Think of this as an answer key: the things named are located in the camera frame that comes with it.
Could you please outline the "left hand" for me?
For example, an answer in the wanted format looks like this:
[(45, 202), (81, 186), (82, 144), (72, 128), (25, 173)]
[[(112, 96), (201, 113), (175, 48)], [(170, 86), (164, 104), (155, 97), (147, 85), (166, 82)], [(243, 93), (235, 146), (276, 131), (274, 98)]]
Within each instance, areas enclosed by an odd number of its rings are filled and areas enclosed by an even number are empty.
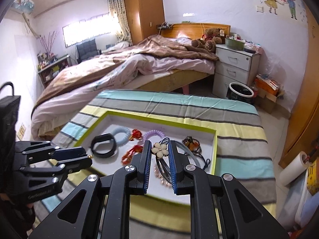
[[(0, 193), (0, 197), (1, 197), (1, 200), (2, 200), (2, 201), (9, 201), (12, 205), (22, 206), (21, 203), (16, 203), (16, 202), (12, 201), (12, 200), (10, 199), (10, 197), (8, 197), (8, 195), (5, 194), (5, 193)], [(28, 203), (28, 204), (26, 204), (25, 206), (26, 206), (27, 208), (31, 209), (31, 208), (33, 207), (33, 203)]]

